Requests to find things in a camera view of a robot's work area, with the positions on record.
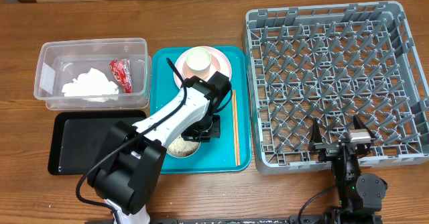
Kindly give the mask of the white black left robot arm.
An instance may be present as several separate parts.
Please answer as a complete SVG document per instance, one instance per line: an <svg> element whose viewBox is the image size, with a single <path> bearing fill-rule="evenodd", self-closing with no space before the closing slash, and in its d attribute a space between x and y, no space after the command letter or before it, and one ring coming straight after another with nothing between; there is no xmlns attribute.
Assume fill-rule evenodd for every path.
<svg viewBox="0 0 429 224"><path fill-rule="evenodd" d="M231 91L229 77L216 72L208 80L182 81L180 92L163 108L132 125L117 122L108 131L93 167L82 177L111 210L113 223L149 223L145 210L167 154L182 137L209 142L221 136L219 111Z"/></svg>

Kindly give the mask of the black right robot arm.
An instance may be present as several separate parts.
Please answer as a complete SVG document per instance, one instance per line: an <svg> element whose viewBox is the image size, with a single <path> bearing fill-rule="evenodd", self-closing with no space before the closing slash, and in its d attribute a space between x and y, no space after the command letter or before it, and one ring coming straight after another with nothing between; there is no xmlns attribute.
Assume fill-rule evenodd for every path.
<svg viewBox="0 0 429 224"><path fill-rule="evenodd" d="M318 223L381 223L376 213L382 208L386 195L386 181L374 174L362 174L359 157L371 151L375 134L361 121L353 116L354 128L347 132L343 139L333 144L324 144L318 121L313 120L308 150L318 153L320 162L330 162L335 184L306 201L298 213L298 222L304 218L304 209L318 197L338 190L339 206L329 207L319 217Z"/></svg>

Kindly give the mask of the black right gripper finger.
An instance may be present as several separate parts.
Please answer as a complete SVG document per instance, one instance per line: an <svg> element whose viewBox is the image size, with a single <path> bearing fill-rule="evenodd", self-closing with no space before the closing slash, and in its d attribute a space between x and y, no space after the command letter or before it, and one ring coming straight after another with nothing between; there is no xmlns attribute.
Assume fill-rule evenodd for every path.
<svg viewBox="0 0 429 224"><path fill-rule="evenodd" d="M362 122L358 115L353 116L353 126L355 129L365 129L372 140L376 140L375 134Z"/></svg>
<svg viewBox="0 0 429 224"><path fill-rule="evenodd" d="M311 143L322 143L322 136L320 134L320 128L318 126L318 120L317 118L314 118L312 121L312 132L310 137Z"/></svg>

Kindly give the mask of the red snack wrapper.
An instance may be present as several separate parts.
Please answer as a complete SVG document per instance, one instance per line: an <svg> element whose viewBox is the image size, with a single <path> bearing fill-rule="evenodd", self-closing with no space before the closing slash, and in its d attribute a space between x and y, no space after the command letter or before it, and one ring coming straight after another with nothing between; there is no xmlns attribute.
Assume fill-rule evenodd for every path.
<svg viewBox="0 0 429 224"><path fill-rule="evenodd" d="M115 80L123 87L125 93L132 93L131 64L129 60L112 60L109 66Z"/></svg>

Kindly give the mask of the white napkin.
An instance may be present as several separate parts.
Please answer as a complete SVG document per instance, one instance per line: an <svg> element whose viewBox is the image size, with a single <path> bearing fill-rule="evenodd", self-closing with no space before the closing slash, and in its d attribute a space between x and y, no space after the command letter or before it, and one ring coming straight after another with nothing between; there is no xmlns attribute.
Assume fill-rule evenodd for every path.
<svg viewBox="0 0 429 224"><path fill-rule="evenodd" d="M119 87L113 81L109 81L103 72L91 68L87 73L82 73L78 78L72 79L72 82L64 84L62 92L65 97L92 96L92 98L84 98L84 100L104 103L108 100L116 101L118 99L118 97L109 97L109 95L117 95Z"/></svg>

